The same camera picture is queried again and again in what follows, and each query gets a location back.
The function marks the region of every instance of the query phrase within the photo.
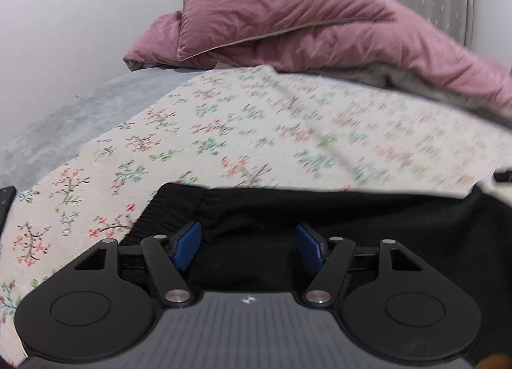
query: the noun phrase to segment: white floral blanket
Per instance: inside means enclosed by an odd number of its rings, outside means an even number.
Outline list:
[[[1,238],[0,354],[24,358],[21,298],[99,239],[122,239],[163,183],[464,196],[512,164],[511,148],[508,131],[400,92],[267,66],[210,71],[18,196]]]

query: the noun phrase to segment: blue pad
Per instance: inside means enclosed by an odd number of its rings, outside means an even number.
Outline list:
[[[199,249],[203,232],[199,222],[194,223],[185,232],[178,232],[171,240],[175,244],[175,254],[172,256],[172,263],[178,271],[187,269]]]
[[[324,266],[326,258],[324,257],[323,247],[321,245],[323,238],[318,236],[316,232],[313,235],[311,231],[313,230],[299,225],[295,229],[295,237],[306,271],[312,275],[316,275]]]

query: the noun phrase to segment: gray mattress cover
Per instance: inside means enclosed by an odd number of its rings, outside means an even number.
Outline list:
[[[0,137],[0,188],[29,189],[75,157],[84,144],[202,73],[160,68],[131,72],[15,136]]]

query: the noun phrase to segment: pink blanket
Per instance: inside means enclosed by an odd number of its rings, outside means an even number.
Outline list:
[[[175,12],[158,18],[124,60],[132,69],[140,68],[135,62],[194,69],[212,69],[220,62],[234,67],[267,64],[283,72],[381,61],[412,70],[433,86],[468,95],[512,117],[512,77],[503,66],[471,53],[396,1],[387,3],[396,12],[391,22],[301,28],[184,61],[176,57],[181,12]]]

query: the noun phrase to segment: triangular cutout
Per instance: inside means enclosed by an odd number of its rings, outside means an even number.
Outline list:
[[[421,271],[421,268],[417,264],[407,258],[405,254],[398,249],[391,250],[391,267],[393,271]]]
[[[76,271],[91,271],[105,268],[106,249],[97,249],[93,254],[75,266]]]

